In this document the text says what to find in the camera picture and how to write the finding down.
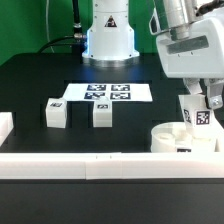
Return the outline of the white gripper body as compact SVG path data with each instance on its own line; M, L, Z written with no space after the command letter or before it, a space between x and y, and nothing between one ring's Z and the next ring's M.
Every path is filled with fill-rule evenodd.
M215 9L189 27L187 39L162 32L157 12L149 22L162 68L169 78L224 78L224 9Z

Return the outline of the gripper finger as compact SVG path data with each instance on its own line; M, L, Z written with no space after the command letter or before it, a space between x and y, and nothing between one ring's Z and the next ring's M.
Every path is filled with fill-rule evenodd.
M184 78L183 83L190 95L197 95L202 93L200 80L197 78Z
M207 88L207 104L210 109L219 109L223 106L222 92L224 89L224 79L205 79Z

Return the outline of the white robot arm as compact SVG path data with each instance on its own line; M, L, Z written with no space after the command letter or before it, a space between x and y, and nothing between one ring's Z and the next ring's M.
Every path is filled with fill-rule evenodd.
M82 54L86 63L116 67L138 59L128 3L93 0L93 23ZM222 107L224 0L153 0L149 29L165 74L181 78L192 94L204 83L208 107Z

